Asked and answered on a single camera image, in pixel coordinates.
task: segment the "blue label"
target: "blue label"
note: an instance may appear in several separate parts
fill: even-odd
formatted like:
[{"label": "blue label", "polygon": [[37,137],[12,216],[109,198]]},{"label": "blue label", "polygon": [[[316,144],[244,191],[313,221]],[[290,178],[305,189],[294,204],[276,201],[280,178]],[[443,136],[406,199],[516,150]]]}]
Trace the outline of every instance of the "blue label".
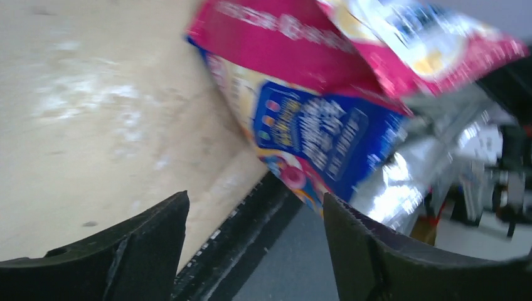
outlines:
[{"label": "blue label", "polygon": [[355,185],[390,155],[403,118],[363,98],[317,97],[268,82],[253,131],[260,148],[306,160],[334,194],[349,201]]}]

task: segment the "beige surface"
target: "beige surface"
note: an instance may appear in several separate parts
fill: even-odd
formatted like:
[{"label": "beige surface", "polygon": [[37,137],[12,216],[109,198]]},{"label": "beige surface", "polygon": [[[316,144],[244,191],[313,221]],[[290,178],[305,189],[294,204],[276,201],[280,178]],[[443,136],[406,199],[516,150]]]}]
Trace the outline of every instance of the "beige surface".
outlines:
[{"label": "beige surface", "polygon": [[183,29],[197,0],[0,0],[0,260],[187,189],[181,266],[265,172]]}]

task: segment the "black edge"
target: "black edge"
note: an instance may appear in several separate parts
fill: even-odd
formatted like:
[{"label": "black edge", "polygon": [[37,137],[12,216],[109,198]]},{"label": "black edge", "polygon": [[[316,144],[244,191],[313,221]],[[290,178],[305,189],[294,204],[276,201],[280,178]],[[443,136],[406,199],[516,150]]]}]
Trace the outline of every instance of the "black edge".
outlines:
[{"label": "black edge", "polygon": [[301,207],[268,173],[177,274],[171,300],[231,300]]}]

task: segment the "cartoon graphic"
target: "cartoon graphic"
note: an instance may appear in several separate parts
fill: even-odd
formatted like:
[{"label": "cartoon graphic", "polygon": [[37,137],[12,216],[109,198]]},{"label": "cartoon graphic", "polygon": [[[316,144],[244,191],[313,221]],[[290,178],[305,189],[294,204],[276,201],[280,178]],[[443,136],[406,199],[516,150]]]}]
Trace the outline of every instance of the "cartoon graphic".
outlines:
[{"label": "cartoon graphic", "polygon": [[286,166],[281,170],[280,179],[293,190],[302,189],[307,182],[304,172],[294,166]]},{"label": "cartoon graphic", "polygon": [[281,150],[259,149],[259,158],[294,194],[318,211],[329,189],[303,159]]}]

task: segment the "gray floor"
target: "gray floor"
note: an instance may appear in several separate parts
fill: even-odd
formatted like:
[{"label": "gray floor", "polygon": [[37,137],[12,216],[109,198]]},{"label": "gray floor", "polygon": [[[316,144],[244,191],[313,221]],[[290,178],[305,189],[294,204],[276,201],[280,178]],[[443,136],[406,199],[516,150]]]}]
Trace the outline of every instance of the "gray floor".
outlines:
[{"label": "gray floor", "polygon": [[301,208],[233,300],[338,300],[323,220]]}]

